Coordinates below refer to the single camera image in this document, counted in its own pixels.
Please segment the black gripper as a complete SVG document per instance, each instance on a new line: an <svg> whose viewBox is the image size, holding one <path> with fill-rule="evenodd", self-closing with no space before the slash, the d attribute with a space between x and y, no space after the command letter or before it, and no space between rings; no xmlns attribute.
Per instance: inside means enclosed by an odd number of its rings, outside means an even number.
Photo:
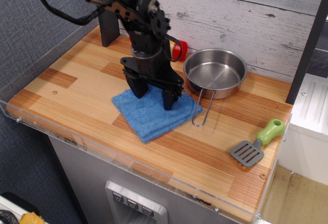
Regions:
<svg viewBox="0 0 328 224"><path fill-rule="evenodd" d="M142 98L148 91L148 85L162 89L163 107L171 110L183 95L183 79L171 67L164 50L156 53L132 52L132 57L123 57L123 65L127 83L137 98Z"/></svg>

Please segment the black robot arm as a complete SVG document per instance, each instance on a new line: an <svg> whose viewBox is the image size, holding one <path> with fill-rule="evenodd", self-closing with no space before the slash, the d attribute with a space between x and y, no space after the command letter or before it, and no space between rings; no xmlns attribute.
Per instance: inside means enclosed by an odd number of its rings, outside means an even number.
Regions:
<svg viewBox="0 0 328 224"><path fill-rule="evenodd" d="M170 43L179 43L168 35L170 20L158 0L86 0L113 12L131 38L132 57L123 57L127 83L137 98L148 86L162 90L163 107L171 110L183 94L183 79L172 69Z"/></svg>

